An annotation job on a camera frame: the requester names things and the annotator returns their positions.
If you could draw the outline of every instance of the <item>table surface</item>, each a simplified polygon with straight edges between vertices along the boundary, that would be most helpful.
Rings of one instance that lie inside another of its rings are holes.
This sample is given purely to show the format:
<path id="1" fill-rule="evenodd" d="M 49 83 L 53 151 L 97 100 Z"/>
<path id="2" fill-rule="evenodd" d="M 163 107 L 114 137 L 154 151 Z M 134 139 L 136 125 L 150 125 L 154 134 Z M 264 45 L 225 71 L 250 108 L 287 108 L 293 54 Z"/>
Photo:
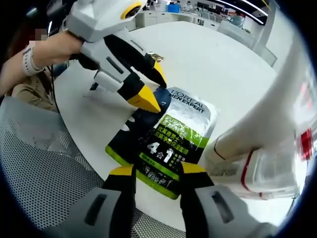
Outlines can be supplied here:
<path id="1" fill-rule="evenodd" d="M 250 111 L 276 76 L 264 60 L 244 45 L 196 24 L 171 22 L 131 34 L 145 49 L 165 57 L 161 65 L 169 86 L 178 86 L 218 108 L 210 143 Z M 106 179 L 119 164 L 105 152 L 105 147 L 136 108 L 117 93 L 104 92 L 98 99 L 83 97 L 94 75 L 95 71 L 75 62 L 56 80 L 56 99 L 74 142 L 94 170 Z M 153 89 L 157 87 L 142 79 Z M 245 201 L 257 220 L 276 225 L 283 221 L 291 203 L 290 199 Z M 136 206 L 160 222 L 185 230 L 179 198 L 171 200 L 140 180 Z"/>

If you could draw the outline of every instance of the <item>human arm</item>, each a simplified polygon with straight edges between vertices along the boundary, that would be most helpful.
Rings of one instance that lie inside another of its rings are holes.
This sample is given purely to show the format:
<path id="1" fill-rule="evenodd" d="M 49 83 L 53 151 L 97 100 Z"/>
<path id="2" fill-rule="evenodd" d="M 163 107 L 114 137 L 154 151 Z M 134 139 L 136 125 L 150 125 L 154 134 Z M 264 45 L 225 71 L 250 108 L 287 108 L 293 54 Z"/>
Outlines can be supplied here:
<path id="1" fill-rule="evenodd" d="M 67 31 L 49 37 L 46 41 L 36 41 L 33 48 L 33 63 L 42 68 L 64 62 L 72 54 L 80 53 L 82 41 Z M 22 68 L 24 50 L 7 60 L 0 73 L 0 97 L 15 85 L 21 83 L 26 75 Z"/>

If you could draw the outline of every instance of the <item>l'oréal men expert packaging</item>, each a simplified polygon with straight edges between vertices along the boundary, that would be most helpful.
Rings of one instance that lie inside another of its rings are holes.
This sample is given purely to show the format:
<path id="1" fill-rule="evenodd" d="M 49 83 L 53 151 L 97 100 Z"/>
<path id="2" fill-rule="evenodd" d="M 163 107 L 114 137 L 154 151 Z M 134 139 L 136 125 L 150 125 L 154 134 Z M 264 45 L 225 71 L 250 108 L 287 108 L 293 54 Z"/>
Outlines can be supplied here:
<path id="1" fill-rule="evenodd" d="M 137 177 L 158 192 L 179 195 L 181 161 L 196 164 L 215 126 L 217 111 L 176 87 L 154 95 L 158 114 L 138 109 L 106 147 L 120 164 L 135 164 Z"/>

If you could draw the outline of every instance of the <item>person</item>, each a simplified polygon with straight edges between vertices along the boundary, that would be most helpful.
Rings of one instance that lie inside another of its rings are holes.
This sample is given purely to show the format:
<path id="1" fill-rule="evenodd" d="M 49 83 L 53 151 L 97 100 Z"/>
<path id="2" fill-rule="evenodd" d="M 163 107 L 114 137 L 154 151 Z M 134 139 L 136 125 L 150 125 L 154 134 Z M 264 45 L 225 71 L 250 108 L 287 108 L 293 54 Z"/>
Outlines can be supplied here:
<path id="1" fill-rule="evenodd" d="M 31 63 L 38 69 L 67 61 L 72 54 L 80 53 L 83 44 L 79 38 L 68 31 L 57 33 L 44 41 L 36 40 L 29 43 L 33 45 Z M 52 82 L 47 81 L 49 79 L 47 74 L 40 72 L 26 75 L 22 66 L 25 47 L 25 44 L 18 41 L 18 43 L 14 42 L 14 46 L 9 49 L 9 59 L 3 64 L 0 73 L 0 98 L 9 93 L 34 106 L 57 111 L 48 96 L 48 88 Z"/>
<path id="2" fill-rule="evenodd" d="M 231 23 L 239 28 L 242 28 L 243 22 L 244 17 L 239 12 L 236 12 L 236 15 L 231 17 Z"/>
<path id="3" fill-rule="evenodd" d="M 193 6 L 191 5 L 190 1 L 187 2 L 187 4 L 185 5 L 185 9 L 186 10 L 192 10 Z"/>

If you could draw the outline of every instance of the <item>black cable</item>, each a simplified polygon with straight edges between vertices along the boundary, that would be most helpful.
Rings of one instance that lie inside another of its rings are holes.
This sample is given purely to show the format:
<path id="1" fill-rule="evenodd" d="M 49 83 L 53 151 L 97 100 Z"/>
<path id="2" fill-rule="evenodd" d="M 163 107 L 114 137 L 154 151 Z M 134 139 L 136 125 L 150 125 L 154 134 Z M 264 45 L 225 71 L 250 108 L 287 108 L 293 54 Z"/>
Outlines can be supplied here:
<path id="1" fill-rule="evenodd" d="M 55 105 L 56 105 L 56 109 L 57 109 L 58 113 L 60 113 L 58 105 L 57 105 L 57 101 L 56 101 L 56 96 L 55 96 L 55 86 L 54 86 L 54 78 L 53 78 L 53 65 L 51 65 L 50 71 L 51 71 L 53 98 L 54 98 L 54 102 L 55 102 Z"/>

